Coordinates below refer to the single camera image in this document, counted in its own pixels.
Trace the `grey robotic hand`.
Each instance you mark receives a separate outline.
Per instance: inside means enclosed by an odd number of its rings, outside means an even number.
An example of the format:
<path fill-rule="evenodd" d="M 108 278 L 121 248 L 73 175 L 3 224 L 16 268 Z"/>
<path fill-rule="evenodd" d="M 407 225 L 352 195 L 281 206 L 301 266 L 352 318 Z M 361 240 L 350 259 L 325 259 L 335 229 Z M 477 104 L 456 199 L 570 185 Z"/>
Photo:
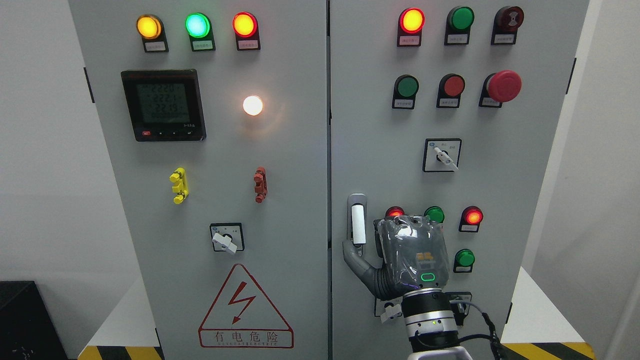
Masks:
<path fill-rule="evenodd" d="M 400 215 L 375 221 L 382 248 L 382 267 L 357 255 L 354 244 L 342 243 L 343 259 L 371 294 L 389 301 L 420 289 L 442 289 L 449 278 L 444 233 L 425 216 Z"/>

